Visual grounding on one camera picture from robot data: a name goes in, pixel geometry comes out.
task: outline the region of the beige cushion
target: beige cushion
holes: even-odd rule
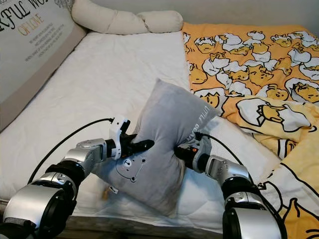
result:
[[[76,0],[72,17],[78,24],[99,33],[125,35],[148,32],[143,20],[132,12],[112,10],[90,0]]]
[[[135,15],[99,6],[90,0],[76,0],[72,17],[90,30],[119,35],[173,32],[180,31],[183,26],[183,18],[177,11],[148,11]]]
[[[177,11],[146,11],[137,14],[150,32],[163,33],[180,31],[183,18]]]

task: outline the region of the white mattress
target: white mattress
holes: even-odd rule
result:
[[[0,134],[0,198],[7,200],[24,186],[44,155],[82,125],[122,114],[132,120],[133,130],[157,77],[188,89],[181,32],[128,36],[89,33],[28,107]],[[234,151],[256,182],[279,162],[235,125],[221,118],[215,118],[215,123],[212,133]],[[77,142],[107,139],[108,130],[109,123],[101,122],[76,134],[52,154],[37,177],[49,165],[59,162]],[[213,152],[231,159],[218,143]],[[222,193],[217,183],[203,174],[187,170],[174,218],[161,216],[121,192],[103,201],[105,187],[103,181],[90,175],[80,186],[74,215],[221,232]]]

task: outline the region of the yellow blanket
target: yellow blanket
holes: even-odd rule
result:
[[[319,237],[318,38],[301,26],[188,23],[183,36],[191,91],[282,159],[258,186],[289,238]]]

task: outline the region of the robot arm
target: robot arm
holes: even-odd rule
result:
[[[136,135],[125,134],[130,121],[116,117],[110,128],[110,139],[80,142],[56,165],[51,165],[39,179],[20,189],[9,201],[0,225],[0,238],[53,238],[65,228],[76,205],[81,182],[94,165],[117,160],[148,150],[152,140],[131,143]]]
[[[286,239],[287,232],[281,219],[275,218],[254,185],[245,166],[227,159],[203,153],[201,136],[196,133],[197,146],[176,148],[177,157],[185,160],[187,167],[217,180],[224,196],[224,239]]]

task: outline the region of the cushion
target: cushion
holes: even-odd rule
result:
[[[183,18],[177,11],[146,11],[137,14],[150,32],[163,33],[180,31]]]
[[[176,11],[150,11],[135,15],[99,6],[90,0],[76,0],[72,17],[90,30],[119,35],[180,31],[183,25],[183,18]]]
[[[208,103],[183,88],[158,80],[142,110],[134,142],[150,139],[149,150],[95,166],[101,179],[164,215],[175,212],[184,163],[174,147],[189,142],[216,115]]]
[[[99,33],[125,35],[148,32],[143,20],[132,12],[112,10],[90,0],[76,0],[72,17],[78,24]]]
[[[19,115],[86,34],[72,20],[71,2],[45,1],[37,4],[39,8],[31,2],[3,6],[17,8],[16,14],[25,17],[12,14],[14,25],[1,25],[0,131]]]

